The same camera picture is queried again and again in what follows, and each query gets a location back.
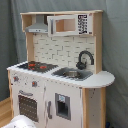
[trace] white cabinet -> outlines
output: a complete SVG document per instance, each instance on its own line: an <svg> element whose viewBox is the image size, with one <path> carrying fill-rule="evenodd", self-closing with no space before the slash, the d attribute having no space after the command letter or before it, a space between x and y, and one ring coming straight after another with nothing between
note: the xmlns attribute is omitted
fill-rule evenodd
<svg viewBox="0 0 128 128"><path fill-rule="evenodd" d="M46 82L47 128L82 128L81 89Z"/></svg>
<svg viewBox="0 0 128 128"><path fill-rule="evenodd" d="M48 35L50 37L92 34L93 32L92 13L48 16L47 21Z"/></svg>

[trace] toy stove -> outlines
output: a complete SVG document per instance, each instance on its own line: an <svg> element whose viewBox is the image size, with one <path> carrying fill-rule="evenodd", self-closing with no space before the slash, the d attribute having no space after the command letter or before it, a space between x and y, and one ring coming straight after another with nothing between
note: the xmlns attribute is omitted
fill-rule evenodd
<svg viewBox="0 0 128 128"><path fill-rule="evenodd" d="M18 68L23 68L23 69L32 70L32 71L41 72L41 73L45 73L55 67L58 67L58 66L53 64L35 62L35 61L31 61L18 66Z"/></svg>

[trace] cabinet handle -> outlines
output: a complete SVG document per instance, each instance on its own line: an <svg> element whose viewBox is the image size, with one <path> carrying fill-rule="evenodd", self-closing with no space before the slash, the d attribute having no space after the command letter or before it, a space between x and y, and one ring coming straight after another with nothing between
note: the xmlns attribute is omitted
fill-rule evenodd
<svg viewBox="0 0 128 128"><path fill-rule="evenodd" d="M25 96L33 96L32 93L26 93L26 92L24 92L22 90L20 90L19 93L21 93L22 95L25 95Z"/></svg>
<svg viewBox="0 0 128 128"><path fill-rule="evenodd" d="M53 20L51 19L51 34L53 34Z"/></svg>
<svg viewBox="0 0 128 128"><path fill-rule="evenodd" d="M51 101L48 102L47 112L49 119L52 119L52 115L50 115L50 107L51 107Z"/></svg>

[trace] oven door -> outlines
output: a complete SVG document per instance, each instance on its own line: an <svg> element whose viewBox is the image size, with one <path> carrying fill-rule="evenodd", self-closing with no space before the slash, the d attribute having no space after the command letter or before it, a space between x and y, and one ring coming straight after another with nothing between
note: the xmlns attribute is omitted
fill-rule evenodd
<svg viewBox="0 0 128 128"><path fill-rule="evenodd" d="M12 86L14 116L25 115L35 123L36 127L45 126L44 93L34 89Z"/></svg>

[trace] control panel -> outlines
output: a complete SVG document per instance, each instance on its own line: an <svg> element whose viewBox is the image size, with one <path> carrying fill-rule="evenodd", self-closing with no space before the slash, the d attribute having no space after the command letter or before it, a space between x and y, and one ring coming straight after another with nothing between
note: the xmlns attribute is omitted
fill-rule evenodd
<svg viewBox="0 0 128 128"><path fill-rule="evenodd" d="M10 71L10 78L12 86L34 88L35 90L39 91L44 89L45 80L40 76L18 71Z"/></svg>
<svg viewBox="0 0 128 128"><path fill-rule="evenodd" d="M92 14L78 15L78 31L79 34L92 34Z"/></svg>

